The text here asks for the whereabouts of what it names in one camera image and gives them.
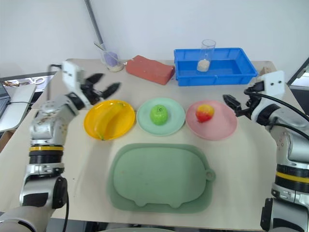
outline banana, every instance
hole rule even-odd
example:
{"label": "banana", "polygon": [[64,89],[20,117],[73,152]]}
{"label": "banana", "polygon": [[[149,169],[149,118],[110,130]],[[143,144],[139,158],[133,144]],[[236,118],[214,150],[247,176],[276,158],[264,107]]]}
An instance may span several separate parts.
{"label": "banana", "polygon": [[102,115],[100,115],[100,118],[98,119],[98,122],[95,124],[94,131],[99,136],[101,140],[107,140],[106,138],[106,129],[109,124],[109,122],[120,113],[120,111],[124,108],[124,104],[118,102],[113,104],[107,111],[105,111]]}

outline red apple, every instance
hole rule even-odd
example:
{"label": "red apple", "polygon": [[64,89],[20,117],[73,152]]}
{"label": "red apple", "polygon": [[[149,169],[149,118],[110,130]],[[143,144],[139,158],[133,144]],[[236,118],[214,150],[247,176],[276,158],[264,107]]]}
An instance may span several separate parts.
{"label": "red apple", "polygon": [[206,122],[212,118],[214,114],[214,108],[211,105],[203,104],[198,106],[195,113],[199,122]]}

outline blue plastic tray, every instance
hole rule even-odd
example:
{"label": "blue plastic tray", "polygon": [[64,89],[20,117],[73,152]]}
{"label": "blue plastic tray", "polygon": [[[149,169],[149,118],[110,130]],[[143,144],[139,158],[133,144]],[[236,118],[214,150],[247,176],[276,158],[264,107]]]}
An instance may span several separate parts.
{"label": "blue plastic tray", "polygon": [[243,85],[257,71],[241,48],[215,48],[207,72],[197,70],[200,49],[174,50],[179,86]]}

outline yellow plate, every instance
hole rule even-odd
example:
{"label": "yellow plate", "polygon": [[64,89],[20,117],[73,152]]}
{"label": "yellow plate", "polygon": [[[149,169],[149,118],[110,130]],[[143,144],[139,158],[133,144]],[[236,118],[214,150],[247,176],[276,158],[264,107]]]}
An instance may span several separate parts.
{"label": "yellow plate", "polygon": [[103,101],[95,106],[93,106],[89,112],[87,113],[84,119],[84,128],[87,134],[95,139],[100,139],[97,133],[95,132],[94,128],[98,120],[100,119],[101,115],[105,112],[110,110],[110,107],[115,103],[122,103],[124,108],[121,112],[115,115],[106,128],[106,137],[109,139],[118,138],[125,133],[127,133],[135,122],[135,112],[132,106],[121,100],[108,100]]}

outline white wall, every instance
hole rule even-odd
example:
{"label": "white wall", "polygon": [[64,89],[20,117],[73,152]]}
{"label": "white wall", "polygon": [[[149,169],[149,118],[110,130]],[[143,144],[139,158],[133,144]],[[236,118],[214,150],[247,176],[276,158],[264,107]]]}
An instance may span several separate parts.
{"label": "white wall", "polygon": [[[242,47],[289,79],[309,57],[308,0],[92,0],[106,46],[121,58],[173,59],[175,48]],[[0,73],[98,58],[83,0],[0,0]]]}

